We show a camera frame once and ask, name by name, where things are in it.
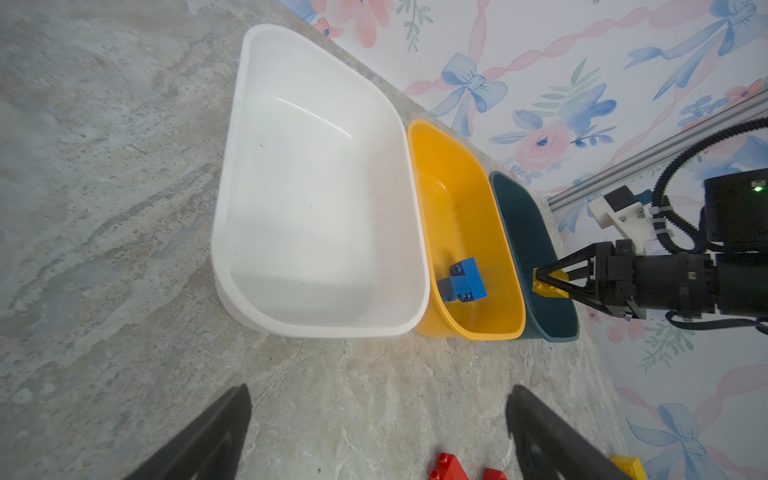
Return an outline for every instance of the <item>dark teal bin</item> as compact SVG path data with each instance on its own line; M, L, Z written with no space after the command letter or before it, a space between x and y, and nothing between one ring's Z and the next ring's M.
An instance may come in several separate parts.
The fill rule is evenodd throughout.
M579 328L573 301L533 293L533 269L558 259L536 202L502 172L491 173L490 181L525 299L525 329L519 338L556 343L576 340Z

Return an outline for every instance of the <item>yellow bin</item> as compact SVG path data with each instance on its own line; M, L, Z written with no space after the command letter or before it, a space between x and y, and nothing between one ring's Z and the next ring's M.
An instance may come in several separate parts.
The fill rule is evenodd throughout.
M425 121L408 127L419 193L432 292L416 332L470 340L516 339L525 328L525 302L491 185L475 157ZM437 280L474 257L488 296L443 303Z

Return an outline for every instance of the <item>marble tabletop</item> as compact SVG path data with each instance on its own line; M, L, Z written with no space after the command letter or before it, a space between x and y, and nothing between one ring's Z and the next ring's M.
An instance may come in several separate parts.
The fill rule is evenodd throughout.
M121 478L241 383L253 400L241 478L427 478L441 451L470 478L484 466L520 478L503 411L517 383L603 452L627 453L584 323L577 342L550 344L286 339L230 318L209 236L250 26L298 31L405 124L438 124L282 5L0 8L0 477Z

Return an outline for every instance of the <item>white bin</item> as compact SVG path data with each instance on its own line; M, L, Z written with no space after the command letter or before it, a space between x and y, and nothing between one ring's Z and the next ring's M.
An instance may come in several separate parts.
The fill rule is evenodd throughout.
M395 108L353 69L275 25L243 40L211 257L227 311L282 336L399 335L429 298Z

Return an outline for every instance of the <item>blue toy block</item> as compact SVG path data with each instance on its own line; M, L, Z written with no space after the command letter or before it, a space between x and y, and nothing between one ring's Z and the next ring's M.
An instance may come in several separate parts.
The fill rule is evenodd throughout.
M437 282L443 302L472 302L488 296L474 257L454 263L449 272L451 276Z

